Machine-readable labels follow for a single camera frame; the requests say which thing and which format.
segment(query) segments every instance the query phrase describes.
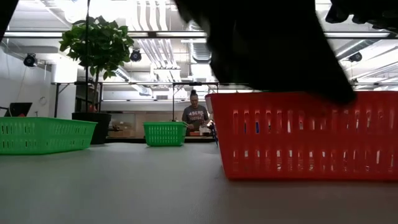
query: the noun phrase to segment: woman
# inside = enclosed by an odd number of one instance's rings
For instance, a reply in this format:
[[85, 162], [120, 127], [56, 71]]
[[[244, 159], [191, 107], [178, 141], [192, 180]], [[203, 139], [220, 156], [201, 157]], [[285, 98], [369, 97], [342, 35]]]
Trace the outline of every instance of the woman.
[[204, 106], [198, 104], [198, 95], [196, 90], [191, 91], [191, 105], [184, 109], [182, 121], [188, 124], [187, 135], [191, 131], [199, 131], [202, 124], [207, 124], [209, 116]]

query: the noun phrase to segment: red object on table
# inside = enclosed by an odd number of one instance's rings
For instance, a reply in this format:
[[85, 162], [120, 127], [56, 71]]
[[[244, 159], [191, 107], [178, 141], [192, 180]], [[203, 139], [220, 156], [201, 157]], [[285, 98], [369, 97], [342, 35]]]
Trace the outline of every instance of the red object on table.
[[398, 180], [398, 93], [339, 107], [305, 93], [206, 96], [229, 179]]

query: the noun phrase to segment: table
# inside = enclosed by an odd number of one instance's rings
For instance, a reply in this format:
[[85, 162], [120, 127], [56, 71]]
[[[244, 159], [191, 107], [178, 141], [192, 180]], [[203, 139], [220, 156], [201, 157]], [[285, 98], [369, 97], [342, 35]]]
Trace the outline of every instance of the table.
[[0, 156], [0, 223], [398, 223], [398, 185], [230, 182], [215, 143]]

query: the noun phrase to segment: cable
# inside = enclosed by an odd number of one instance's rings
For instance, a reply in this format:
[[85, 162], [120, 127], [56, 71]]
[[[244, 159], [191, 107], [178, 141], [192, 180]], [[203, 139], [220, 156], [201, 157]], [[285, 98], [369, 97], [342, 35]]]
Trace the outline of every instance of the cable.
[[8, 79], [10, 79], [11, 75], [10, 75], [10, 67], [8, 65], [8, 55], [7, 54], [6, 54], [6, 64], [7, 64]]
[[26, 76], [26, 70], [27, 70], [27, 67], [25, 67], [24, 77], [22, 78], [21, 85], [19, 87], [18, 96], [17, 96], [17, 102], [18, 102], [18, 99], [19, 99], [19, 94], [21, 93], [21, 90], [22, 90], [22, 86], [24, 84], [24, 80], [25, 80], [25, 76]]

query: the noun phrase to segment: blurry dark object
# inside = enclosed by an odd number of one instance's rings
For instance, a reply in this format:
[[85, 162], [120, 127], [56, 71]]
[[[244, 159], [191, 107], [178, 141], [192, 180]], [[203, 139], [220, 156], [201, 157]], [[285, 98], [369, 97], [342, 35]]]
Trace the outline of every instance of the blurry dark object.
[[36, 59], [36, 54], [29, 53], [27, 54], [25, 60], [24, 60], [24, 65], [26, 67], [34, 68], [37, 66], [37, 59]]
[[133, 49], [132, 53], [130, 55], [130, 60], [132, 62], [139, 62], [141, 61], [141, 53], [139, 52], [139, 49]]
[[[364, 9], [362, 1], [344, 2], [355, 2], [354, 6]], [[194, 20], [208, 34], [210, 66], [220, 83], [247, 83], [256, 90], [306, 91], [341, 104], [356, 98], [323, 35], [314, 1], [274, 1], [275, 10], [223, 0], [175, 3], [185, 22]], [[340, 13], [338, 8], [331, 11]], [[289, 25], [278, 22], [281, 13], [288, 15]]]
[[350, 62], [360, 62], [362, 60], [362, 54], [361, 53], [355, 53], [351, 56], [348, 57], [348, 60]]
[[368, 22], [373, 29], [386, 29], [398, 33], [398, 1], [395, 0], [331, 0], [326, 16], [329, 23], [340, 23], [354, 15], [353, 22]]
[[10, 107], [8, 108], [5, 117], [13, 117], [13, 116], [27, 116], [29, 113], [30, 107], [32, 103], [10, 103]]
[[18, 0], [7, 0], [1, 2], [0, 7], [0, 40], [4, 37], [4, 33], [7, 29], [8, 23], [10, 23], [11, 17], [17, 7]]

